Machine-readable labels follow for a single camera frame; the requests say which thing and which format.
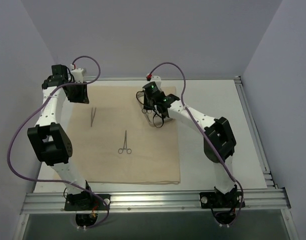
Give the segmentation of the metal instrument tray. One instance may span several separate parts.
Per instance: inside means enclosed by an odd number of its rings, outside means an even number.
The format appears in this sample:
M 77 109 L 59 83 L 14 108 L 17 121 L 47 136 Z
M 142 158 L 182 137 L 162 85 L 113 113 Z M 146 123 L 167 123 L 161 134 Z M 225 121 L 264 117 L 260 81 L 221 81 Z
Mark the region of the metal instrument tray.
M 146 120 L 148 121 L 148 124 L 151 127 L 155 127 L 159 129 L 159 128 L 162 128 L 165 125 L 165 123 L 169 123 L 173 120 L 169 117 L 163 117 L 162 114 L 158 112 L 157 106 L 147 105 L 145 93 L 143 90 L 137 91 L 135 94 L 135 98 L 140 106 L 141 111 L 143 107 L 152 110 L 152 113 L 150 114 L 143 114 Z

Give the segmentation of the thin metal tweezers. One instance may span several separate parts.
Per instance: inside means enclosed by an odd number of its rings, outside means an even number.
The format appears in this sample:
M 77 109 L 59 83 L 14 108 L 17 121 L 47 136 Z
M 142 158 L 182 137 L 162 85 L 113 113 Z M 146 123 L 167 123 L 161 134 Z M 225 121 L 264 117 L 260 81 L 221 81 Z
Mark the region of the thin metal tweezers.
M 94 123 L 96 111 L 97 111 L 97 108 L 96 108 L 96 107 L 92 107 L 92 108 L 91 108 L 91 121 L 90 121 L 90 126 L 91 126 L 91 127 L 93 126 L 93 123 Z

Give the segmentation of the surgical forceps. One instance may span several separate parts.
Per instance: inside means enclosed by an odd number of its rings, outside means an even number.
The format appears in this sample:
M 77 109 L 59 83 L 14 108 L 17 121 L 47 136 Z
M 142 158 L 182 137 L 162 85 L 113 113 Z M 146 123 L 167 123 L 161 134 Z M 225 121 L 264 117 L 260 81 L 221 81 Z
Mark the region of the surgical forceps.
M 127 130 L 124 132 L 124 140 L 123 140 L 123 146 L 118 149 L 119 154 L 127 153 L 130 155 L 132 153 L 132 149 L 128 147 L 128 141 L 127 141 Z

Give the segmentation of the beige cloth wrap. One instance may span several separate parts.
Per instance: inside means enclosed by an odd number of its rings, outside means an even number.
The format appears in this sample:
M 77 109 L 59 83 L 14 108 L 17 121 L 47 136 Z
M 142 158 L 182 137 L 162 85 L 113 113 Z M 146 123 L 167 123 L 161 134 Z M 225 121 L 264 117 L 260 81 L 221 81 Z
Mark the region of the beige cloth wrap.
M 68 103 L 62 113 L 69 119 L 70 161 L 78 172 L 96 183 L 180 183 L 177 122 L 150 126 L 136 100 L 136 86 L 90 86 L 87 90 L 89 104 Z M 131 154 L 118 153 L 125 130 Z

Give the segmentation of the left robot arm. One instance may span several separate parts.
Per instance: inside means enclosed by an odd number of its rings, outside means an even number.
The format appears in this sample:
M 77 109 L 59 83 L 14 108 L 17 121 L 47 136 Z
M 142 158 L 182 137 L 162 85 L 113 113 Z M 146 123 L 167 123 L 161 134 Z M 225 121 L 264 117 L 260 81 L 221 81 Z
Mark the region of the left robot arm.
M 89 104 L 87 86 L 72 85 L 74 75 L 62 64 L 52 65 L 51 70 L 51 76 L 42 84 L 45 106 L 35 126 L 27 130 L 27 136 L 37 159 L 51 167 L 65 181 L 68 193 L 66 200 L 88 210 L 93 206 L 94 197 L 89 193 L 88 182 L 70 162 L 73 145 L 60 124 L 65 100 Z

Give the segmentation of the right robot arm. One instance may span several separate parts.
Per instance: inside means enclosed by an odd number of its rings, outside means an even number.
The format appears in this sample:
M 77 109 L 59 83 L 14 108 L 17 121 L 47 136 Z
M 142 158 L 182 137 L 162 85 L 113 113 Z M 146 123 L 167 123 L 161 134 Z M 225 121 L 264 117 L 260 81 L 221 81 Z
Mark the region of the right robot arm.
M 203 137 L 203 152 L 213 162 L 215 172 L 216 203 L 227 206 L 233 201 L 232 189 L 237 180 L 233 175 L 233 155 L 237 144 L 231 125 L 225 117 L 208 116 L 184 102 L 184 94 L 165 95 L 159 82 L 151 81 L 142 87 L 144 109 L 155 111 L 158 116 L 177 120 Z

